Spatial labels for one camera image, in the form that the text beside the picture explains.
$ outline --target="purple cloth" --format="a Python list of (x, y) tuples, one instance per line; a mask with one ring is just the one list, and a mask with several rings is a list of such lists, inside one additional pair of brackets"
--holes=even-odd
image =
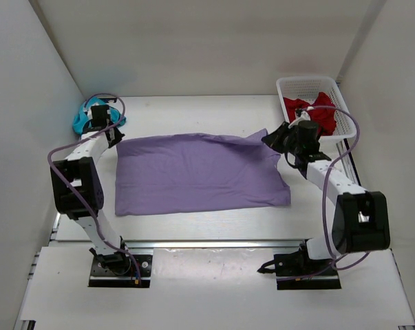
[(290, 205), (280, 155), (249, 137), (180, 134), (117, 144), (116, 215)]

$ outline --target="white plastic basket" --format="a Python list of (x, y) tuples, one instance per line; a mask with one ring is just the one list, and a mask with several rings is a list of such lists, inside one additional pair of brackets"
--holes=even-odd
[[(332, 103), (349, 113), (346, 107), (345, 101), (340, 94), (334, 79), (325, 76), (298, 76), (280, 78), (276, 82), (277, 92), (281, 99), (282, 111), (284, 112), (285, 121), (290, 122), (288, 119), (287, 109), (285, 107), (284, 98), (290, 98), (295, 100), (300, 98), (306, 102), (312, 104), (319, 92), (322, 91), (328, 95)], [(322, 136), (321, 142), (334, 142), (337, 143), (343, 139), (353, 138), (356, 136), (357, 131), (354, 123), (347, 116), (336, 111), (334, 118), (337, 122), (336, 129), (331, 136)]]

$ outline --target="turquoise cloth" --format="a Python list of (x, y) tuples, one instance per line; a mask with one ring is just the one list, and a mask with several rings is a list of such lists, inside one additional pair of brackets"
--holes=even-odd
[[(77, 134), (82, 135), (83, 134), (83, 128), (85, 127), (86, 123), (89, 122), (88, 118), (88, 110), (91, 109), (91, 106), (93, 105), (105, 105), (106, 103), (103, 102), (100, 98), (93, 97), (91, 100), (88, 101), (87, 107), (85, 108), (85, 103), (83, 103), (78, 110), (78, 113), (74, 116), (74, 120), (72, 122), (72, 128), (74, 129), (74, 132)], [(117, 109), (113, 107), (109, 107), (111, 109), (111, 121), (117, 122), (120, 119), (120, 112), (118, 112)], [(123, 120), (120, 122), (118, 127), (123, 126), (126, 123), (126, 117), (123, 118)]]

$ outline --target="gray wall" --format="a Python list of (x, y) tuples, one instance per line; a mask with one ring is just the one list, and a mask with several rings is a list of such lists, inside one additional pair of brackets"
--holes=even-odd
[(415, 0), (388, 0), (342, 92), (361, 126), (362, 183), (382, 190), (392, 249), (415, 317)]
[(168, 96), (336, 78), (371, 0), (32, 2), (84, 94)]
[(48, 151), (82, 95), (27, 0), (0, 0), (0, 330), (14, 326), (54, 220)]

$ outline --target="white panel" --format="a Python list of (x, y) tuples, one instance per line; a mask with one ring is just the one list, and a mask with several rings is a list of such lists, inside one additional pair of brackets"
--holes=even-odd
[(26, 0), (0, 0), (0, 330), (12, 329), (54, 220), (46, 155), (81, 95)]
[(382, 190), (415, 316), (415, 0), (388, 0), (342, 84), (361, 141), (362, 183)]
[(274, 94), (337, 77), (370, 0), (39, 0), (85, 94)]
[(389, 330), (414, 324), (390, 251), (374, 252), (343, 272), (342, 289), (330, 291), (277, 291), (272, 275), (256, 272), (271, 259), (271, 249), (155, 250), (149, 289), (107, 289), (87, 287), (92, 255), (86, 247), (46, 247), (22, 318), (36, 320), (35, 330)]
[[(284, 117), (277, 96), (189, 96), (124, 98), (125, 139), (150, 135), (210, 133), (248, 136), (274, 131)], [(324, 146), (330, 157), (335, 145)], [(284, 159), (278, 168), (291, 188), (291, 207), (249, 208), (217, 212), (116, 217), (114, 215), (117, 152), (105, 151), (97, 171), (105, 193), (103, 210), (112, 228), (126, 240), (294, 239), (320, 236), (321, 192)], [(328, 202), (328, 214), (334, 214)], [(87, 241), (82, 228), (63, 217), (59, 241)]]

